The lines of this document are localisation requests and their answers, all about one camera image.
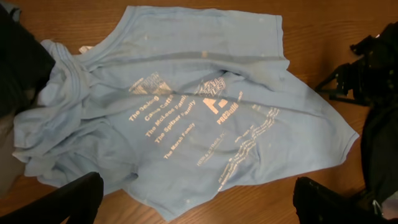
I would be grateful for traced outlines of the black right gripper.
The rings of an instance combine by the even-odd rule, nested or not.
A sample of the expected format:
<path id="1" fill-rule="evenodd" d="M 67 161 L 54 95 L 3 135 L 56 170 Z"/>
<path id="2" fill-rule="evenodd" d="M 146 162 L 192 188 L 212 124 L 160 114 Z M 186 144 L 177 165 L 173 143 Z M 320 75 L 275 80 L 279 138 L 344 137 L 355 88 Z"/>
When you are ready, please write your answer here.
<path id="1" fill-rule="evenodd" d="M 350 49 L 361 58 L 338 66 L 315 91 L 327 94 L 330 100 L 361 106 L 397 99 L 397 23 Z"/>

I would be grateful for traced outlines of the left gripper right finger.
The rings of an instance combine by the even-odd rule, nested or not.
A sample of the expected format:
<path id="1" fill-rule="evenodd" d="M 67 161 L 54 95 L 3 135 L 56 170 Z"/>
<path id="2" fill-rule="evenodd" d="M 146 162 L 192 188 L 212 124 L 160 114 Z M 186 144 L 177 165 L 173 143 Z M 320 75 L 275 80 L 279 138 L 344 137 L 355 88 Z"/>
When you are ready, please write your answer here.
<path id="1" fill-rule="evenodd" d="M 344 197 L 308 177 L 295 182 L 293 205 L 300 224 L 389 224 L 372 192 Z"/>

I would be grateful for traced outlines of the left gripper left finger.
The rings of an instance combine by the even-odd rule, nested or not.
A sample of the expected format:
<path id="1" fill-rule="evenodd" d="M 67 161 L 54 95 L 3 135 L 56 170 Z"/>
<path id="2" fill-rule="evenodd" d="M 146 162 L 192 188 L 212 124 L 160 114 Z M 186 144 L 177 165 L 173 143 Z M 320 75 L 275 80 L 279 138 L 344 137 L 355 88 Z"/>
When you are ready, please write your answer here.
<path id="1" fill-rule="evenodd" d="M 94 222 L 104 196 L 104 181 L 90 172 L 54 192 L 1 217 L 1 223 Z"/>

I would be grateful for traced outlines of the light blue printed t-shirt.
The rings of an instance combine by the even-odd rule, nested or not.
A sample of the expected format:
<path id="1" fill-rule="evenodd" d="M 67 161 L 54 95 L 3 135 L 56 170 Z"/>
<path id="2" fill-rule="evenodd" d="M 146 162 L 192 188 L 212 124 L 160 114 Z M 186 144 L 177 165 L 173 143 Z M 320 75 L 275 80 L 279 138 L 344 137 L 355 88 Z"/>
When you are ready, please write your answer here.
<path id="1" fill-rule="evenodd" d="M 357 132 L 291 74 L 282 17 L 129 6 L 80 55 L 55 60 L 37 107 L 14 118 L 25 175 L 89 173 L 171 221 L 237 185 L 342 164 Z"/>

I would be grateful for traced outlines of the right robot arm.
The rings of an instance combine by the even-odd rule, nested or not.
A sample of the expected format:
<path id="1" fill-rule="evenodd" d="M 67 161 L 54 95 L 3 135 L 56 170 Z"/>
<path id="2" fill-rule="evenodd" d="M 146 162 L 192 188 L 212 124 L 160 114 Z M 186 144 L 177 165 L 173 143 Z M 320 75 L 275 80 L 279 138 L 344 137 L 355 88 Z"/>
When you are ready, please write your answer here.
<path id="1" fill-rule="evenodd" d="M 382 204 L 397 192 L 397 23 L 350 49 L 359 59 L 338 66 L 315 90 L 334 101 L 369 107 L 361 138 L 365 190 L 359 204 L 381 216 Z"/>

